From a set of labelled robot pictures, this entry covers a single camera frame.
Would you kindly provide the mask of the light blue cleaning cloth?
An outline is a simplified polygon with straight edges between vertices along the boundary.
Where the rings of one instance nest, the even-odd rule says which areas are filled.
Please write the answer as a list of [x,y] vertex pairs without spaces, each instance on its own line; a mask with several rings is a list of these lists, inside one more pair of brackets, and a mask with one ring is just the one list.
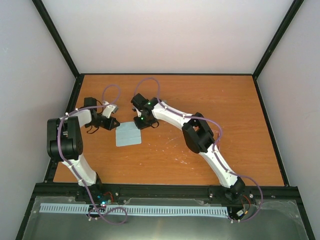
[[123,122],[115,129],[117,147],[139,145],[142,143],[141,130],[133,121]]

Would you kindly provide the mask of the pink transparent sunglasses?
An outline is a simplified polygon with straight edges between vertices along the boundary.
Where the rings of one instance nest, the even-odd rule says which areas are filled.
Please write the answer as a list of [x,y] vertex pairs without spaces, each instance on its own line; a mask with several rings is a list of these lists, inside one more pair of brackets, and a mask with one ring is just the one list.
[[220,145],[221,145],[221,138],[222,138],[222,135],[220,132],[217,133],[217,139],[216,139],[216,146],[218,149],[220,149]]

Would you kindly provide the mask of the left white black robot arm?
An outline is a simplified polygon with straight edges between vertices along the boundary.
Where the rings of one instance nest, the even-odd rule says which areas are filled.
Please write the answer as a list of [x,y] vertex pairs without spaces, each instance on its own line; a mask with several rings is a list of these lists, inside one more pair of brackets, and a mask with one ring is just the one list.
[[50,158],[64,164],[75,176],[78,185],[88,187],[86,195],[92,201],[103,198],[104,188],[99,175],[88,164],[83,150],[81,128],[103,128],[111,131],[120,126],[112,114],[118,107],[114,103],[93,97],[84,99],[84,106],[66,113],[66,117],[51,118],[47,121],[46,150]]

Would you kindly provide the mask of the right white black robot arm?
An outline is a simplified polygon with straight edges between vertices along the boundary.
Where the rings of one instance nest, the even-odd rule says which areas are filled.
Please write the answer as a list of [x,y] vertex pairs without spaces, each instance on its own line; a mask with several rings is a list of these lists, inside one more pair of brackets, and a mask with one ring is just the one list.
[[178,128],[182,131],[188,149],[202,156],[216,174],[220,185],[224,188],[225,198],[234,202],[240,197],[245,189],[245,183],[223,158],[208,120],[201,113],[179,111],[156,97],[149,100],[140,93],[134,95],[130,102],[137,112],[133,121],[138,129],[157,128],[159,121]]

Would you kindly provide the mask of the black aluminium frame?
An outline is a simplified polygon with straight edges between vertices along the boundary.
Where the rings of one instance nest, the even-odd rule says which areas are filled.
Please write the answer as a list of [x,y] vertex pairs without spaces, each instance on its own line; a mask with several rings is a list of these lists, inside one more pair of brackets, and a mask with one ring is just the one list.
[[[56,29],[44,3],[41,0],[35,0],[35,1],[33,1],[33,4],[36,7],[38,13],[40,14],[43,22],[45,23],[47,29],[49,30],[51,36],[53,37],[56,45],[58,46],[60,52],[62,53],[64,59],[66,60],[66,63],[68,64],[69,68],[72,71],[72,74],[75,76],[75,83],[74,83],[74,86],[73,86],[73,89],[71,92],[71,96],[70,96],[70,99],[69,99],[68,105],[67,105],[67,109],[70,110],[72,107],[74,107],[76,105],[76,99],[78,98],[78,96],[80,94],[81,86],[84,81],[85,75],[83,73],[79,73],[79,71],[76,69],[76,66],[75,66],[65,44],[63,43],[63,40],[62,40],[61,36],[59,35],[58,30]],[[283,165],[283,161],[280,156],[279,148],[276,143],[276,139],[275,139],[275,136],[274,136],[271,124],[270,124],[270,120],[269,120],[269,117],[268,117],[268,114],[267,114],[267,111],[265,108],[265,104],[262,99],[262,95],[261,95],[261,91],[258,86],[257,79],[302,4],[303,4],[303,1],[301,1],[301,0],[294,0],[292,2],[287,13],[285,14],[280,26],[278,27],[276,33],[274,34],[270,44],[268,45],[265,53],[263,54],[261,60],[259,61],[258,66],[254,70],[254,73],[251,75],[252,79],[253,79],[254,86],[255,86],[255,90],[257,92],[257,96],[259,99],[259,103],[260,103],[260,106],[261,106],[261,109],[263,112],[264,120],[267,125],[268,133],[269,133],[269,136],[270,136],[270,139],[272,142],[272,147],[275,152],[276,159],[277,159],[277,162],[279,165],[280,173],[281,173],[282,179],[284,181],[283,187],[294,187],[294,186],[291,186],[289,184],[289,180],[288,180],[288,177],[287,177],[284,165]],[[50,160],[45,177],[44,177],[44,181],[41,183],[53,183],[53,176],[56,173],[57,166],[58,166],[58,162],[56,160]],[[27,232],[28,227],[31,226],[31,222],[32,222],[32,219],[31,219],[31,217],[33,216],[32,207],[34,206],[34,203],[35,203],[35,200],[37,197],[30,198],[30,201],[27,206],[24,218],[21,222],[20,228],[19,228],[17,236],[16,236],[16,239],[18,239],[18,240],[23,240],[27,237],[26,232]],[[299,201],[296,200],[296,203],[297,203],[297,208],[299,210],[299,215],[302,220],[303,229],[305,230],[307,237],[310,240],[313,240],[315,238],[315,236],[314,236],[314,233],[313,233],[313,230],[312,230],[312,227],[311,227],[310,221],[308,219],[308,216],[307,216],[307,213],[306,213],[306,210],[303,205],[301,197],[300,197]]]

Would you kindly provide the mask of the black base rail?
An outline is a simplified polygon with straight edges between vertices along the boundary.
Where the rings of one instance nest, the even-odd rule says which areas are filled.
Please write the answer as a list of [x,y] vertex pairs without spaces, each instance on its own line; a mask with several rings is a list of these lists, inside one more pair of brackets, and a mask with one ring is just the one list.
[[[206,203],[238,203],[242,196],[251,196],[255,200],[300,200],[297,187],[262,186],[260,192],[256,186],[247,186],[238,194],[232,195],[217,185],[145,185],[145,184],[104,184],[101,188],[90,187],[95,202],[103,197],[119,203],[130,198],[155,199],[196,199]],[[84,187],[76,183],[37,183],[31,195],[35,197],[74,197],[77,201],[88,202],[89,195]]]

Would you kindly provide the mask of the metal base plate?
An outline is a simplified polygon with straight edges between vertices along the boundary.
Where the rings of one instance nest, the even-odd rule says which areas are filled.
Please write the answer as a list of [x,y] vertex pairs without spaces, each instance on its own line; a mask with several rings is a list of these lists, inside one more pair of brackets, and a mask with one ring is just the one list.
[[228,216],[129,216],[125,206],[225,207],[194,199],[132,198],[122,209],[111,204],[97,215],[40,213],[42,203],[85,204],[72,197],[37,197],[25,240],[306,240],[297,203],[268,200]]

